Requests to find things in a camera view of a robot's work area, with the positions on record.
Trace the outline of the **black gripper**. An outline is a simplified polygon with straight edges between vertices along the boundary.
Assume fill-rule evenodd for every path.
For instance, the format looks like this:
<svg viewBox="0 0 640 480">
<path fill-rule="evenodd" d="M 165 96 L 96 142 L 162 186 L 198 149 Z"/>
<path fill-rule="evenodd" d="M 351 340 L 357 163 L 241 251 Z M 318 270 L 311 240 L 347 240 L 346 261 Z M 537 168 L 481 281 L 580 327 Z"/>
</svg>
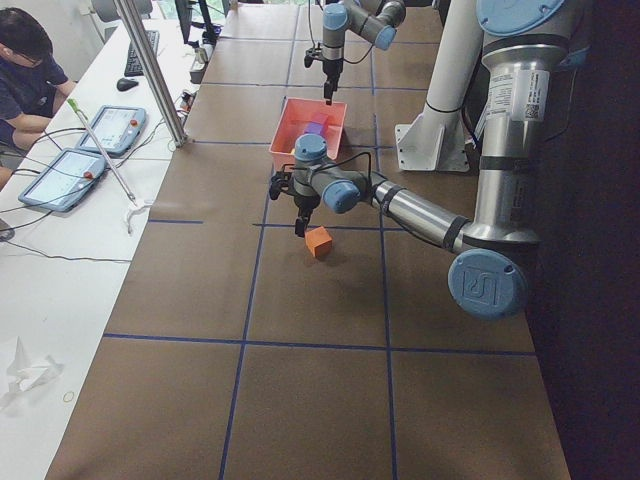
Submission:
<svg viewBox="0 0 640 480">
<path fill-rule="evenodd" d="M 326 75 L 326 81 L 323 86 L 323 98 L 327 105 L 333 103 L 333 95 L 336 91 L 335 83 L 339 82 L 342 73 L 342 59 L 323 60 L 323 72 Z"/>
<path fill-rule="evenodd" d="M 298 207 L 294 231 L 297 236 L 304 236 L 310 222 L 310 217 L 317 207 L 317 196 L 307 196 L 296 193 L 294 195 L 294 203 Z"/>
</svg>

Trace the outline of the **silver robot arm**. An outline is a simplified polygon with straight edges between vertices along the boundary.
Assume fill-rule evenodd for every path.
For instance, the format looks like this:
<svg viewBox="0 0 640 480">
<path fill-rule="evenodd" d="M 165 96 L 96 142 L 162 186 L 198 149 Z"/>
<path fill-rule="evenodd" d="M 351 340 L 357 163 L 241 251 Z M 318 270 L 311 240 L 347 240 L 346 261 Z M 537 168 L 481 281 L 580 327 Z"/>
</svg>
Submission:
<svg viewBox="0 0 640 480">
<path fill-rule="evenodd" d="M 465 98 L 483 65 L 489 80 L 472 218 L 379 173 L 343 170 L 317 134 L 296 139 L 294 165 L 274 176 L 271 195 L 294 198 L 298 235 L 319 205 L 342 214 L 360 202 L 373 204 L 409 233 L 454 254 L 448 287 L 463 310 L 484 319 L 520 312 L 539 243 L 531 219 L 549 83 L 556 71 L 585 57 L 591 14 L 588 1 L 450 3 L 424 109 L 397 126 L 396 146 L 403 170 L 464 170 Z"/>
<path fill-rule="evenodd" d="M 323 98 L 327 105 L 332 104 L 343 71 L 346 32 L 388 50 L 405 17 L 403 1 L 338 1 L 324 7 L 320 60 L 326 75 Z"/>
</svg>

